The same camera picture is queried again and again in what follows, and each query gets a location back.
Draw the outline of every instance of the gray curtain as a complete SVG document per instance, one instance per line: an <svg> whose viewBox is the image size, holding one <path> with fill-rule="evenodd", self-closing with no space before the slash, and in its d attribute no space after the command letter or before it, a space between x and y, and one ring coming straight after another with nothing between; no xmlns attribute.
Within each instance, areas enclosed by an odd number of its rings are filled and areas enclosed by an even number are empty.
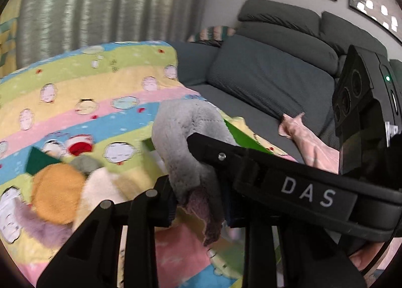
<svg viewBox="0 0 402 288"><path fill-rule="evenodd" d="M105 42L186 40L203 9L204 0L22 0L17 68Z"/></svg>

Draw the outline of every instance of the white lettering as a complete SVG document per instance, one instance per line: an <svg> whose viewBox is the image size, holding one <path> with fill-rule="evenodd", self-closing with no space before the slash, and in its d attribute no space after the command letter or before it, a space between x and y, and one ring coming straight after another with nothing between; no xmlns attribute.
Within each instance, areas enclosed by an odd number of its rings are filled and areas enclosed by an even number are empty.
<svg viewBox="0 0 402 288"><path fill-rule="evenodd" d="M290 190L286 190L286 186L289 181L292 183L292 187L290 188ZM295 190L295 187L296 187L296 180L294 180L293 178L290 178L290 177L286 177L285 182L283 183L281 192L285 193L285 194L292 194L293 191Z"/></svg>
<svg viewBox="0 0 402 288"><path fill-rule="evenodd" d="M313 184L309 184L305 191L300 195L300 199L308 197L310 203L313 201Z"/></svg>
<svg viewBox="0 0 402 288"><path fill-rule="evenodd" d="M332 189L327 189L327 190L325 191L325 193L324 193L324 198L325 198L328 202L326 202L326 203L325 203L324 201L321 201L321 202L320 202L320 204L321 204L322 206L324 206L325 208L330 207L330 206L332 205L332 203L334 202L333 199L332 199L332 197L329 197L328 194L335 195L335 191L333 191Z"/></svg>

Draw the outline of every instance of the sofa armrest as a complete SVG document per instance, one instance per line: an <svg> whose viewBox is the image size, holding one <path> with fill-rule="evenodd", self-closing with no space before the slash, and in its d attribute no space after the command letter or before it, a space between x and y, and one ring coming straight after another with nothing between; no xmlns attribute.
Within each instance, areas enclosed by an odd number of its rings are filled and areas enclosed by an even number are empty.
<svg viewBox="0 0 402 288"><path fill-rule="evenodd" d="M184 86L204 84L208 70L220 49L188 42L167 43L177 52L179 81Z"/></svg>

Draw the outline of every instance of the cartoon print blanket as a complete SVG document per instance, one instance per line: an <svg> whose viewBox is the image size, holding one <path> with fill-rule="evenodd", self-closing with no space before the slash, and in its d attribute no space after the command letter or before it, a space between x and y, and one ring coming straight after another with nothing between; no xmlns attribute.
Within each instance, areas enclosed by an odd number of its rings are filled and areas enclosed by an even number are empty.
<svg viewBox="0 0 402 288"><path fill-rule="evenodd" d="M25 172L32 147L63 162L88 154L111 173L146 190L159 175L144 165L141 142L151 137L158 105L201 98L177 78L176 51L165 42L115 42L32 64L0 79L0 239L35 285L57 249L30 237L15 219L15 198L31 203L33 177ZM277 155L285 152L238 128ZM242 251L223 238L214 251L185 221L156 233L162 288L229 288L241 275Z"/></svg>

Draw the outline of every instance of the lavender plush fabric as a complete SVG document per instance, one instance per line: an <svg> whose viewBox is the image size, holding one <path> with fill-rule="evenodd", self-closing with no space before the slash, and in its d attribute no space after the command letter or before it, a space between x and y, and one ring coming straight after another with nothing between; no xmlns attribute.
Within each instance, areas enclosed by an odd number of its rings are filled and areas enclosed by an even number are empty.
<svg viewBox="0 0 402 288"><path fill-rule="evenodd" d="M209 102L161 102L152 126L152 142L165 163L179 204L205 222L207 246L218 240L224 213L214 168L198 162L188 150L186 140L193 133L236 145L222 116Z"/></svg>
<svg viewBox="0 0 402 288"><path fill-rule="evenodd" d="M15 218L32 238L47 248L61 247L71 236L70 225L59 225L44 221L21 200L15 198Z"/></svg>

